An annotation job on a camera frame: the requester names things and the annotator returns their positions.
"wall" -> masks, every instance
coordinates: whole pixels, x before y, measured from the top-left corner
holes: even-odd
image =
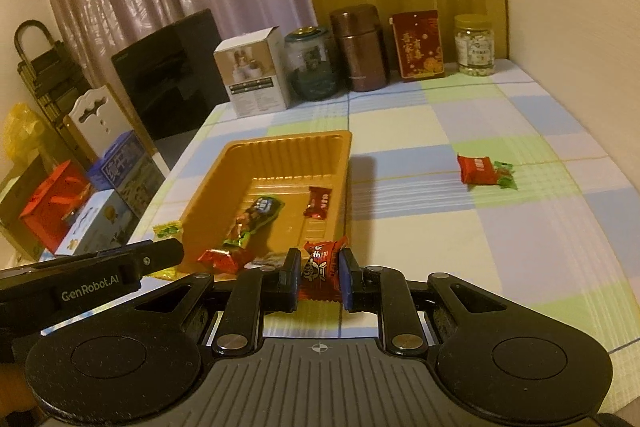
[[[508,0],[510,57],[640,188],[640,0]]]
[[[0,124],[15,103],[26,102],[37,109],[33,97],[17,73],[20,58],[14,48],[15,29],[27,19],[43,22],[54,38],[60,38],[49,0],[0,0]],[[33,28],[25,31],[22,42],[29,57],[40,55],[49,46],[42,33]],[[12,166],[4,148],[0,147],[0,179],[7,175]],[[0,236],[0,269],[11,261],[14,253],[14,249]]]

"black monitor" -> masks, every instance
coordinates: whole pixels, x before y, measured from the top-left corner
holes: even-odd
[[[195,131],[229,98],[213,52],[220,35],[210,10],[166,26],[111,57],[151,138]]]

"red packaging with gold text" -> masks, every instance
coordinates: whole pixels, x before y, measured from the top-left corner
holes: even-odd
[[[497,185],[494,166],[488,156],[466,158],[458,155],[460,181],[468,185]]]
[[[342,302],[338,252],[346,246],[346,236],[338,241],[305,244],[309,259],[302,270],[298,298],[303,301]]]
[[[444,76],[437,10],[397,13],[389,22],[405,82]]]
[[[330,188],[309,187],[309,204],[306,206],[304,215],[314,219],[326,219],[330,197]]]

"screw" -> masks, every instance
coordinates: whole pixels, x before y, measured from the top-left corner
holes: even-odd
[[[418,335],[405,333],[404,335],[396,335],[391,341],[398,349],[418,349],[422,347],[424,342]]]
[[[235,333],[222,335],[217,342],[222,349],[229,349],[230,351],[233,349],[242,349],[249,343],[246,337]]]

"brown canister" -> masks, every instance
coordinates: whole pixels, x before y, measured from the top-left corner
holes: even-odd
[[[329,14],[334,36],[354,91],[372,91],[388,84],[389,69],[378,10],[358,4]]]

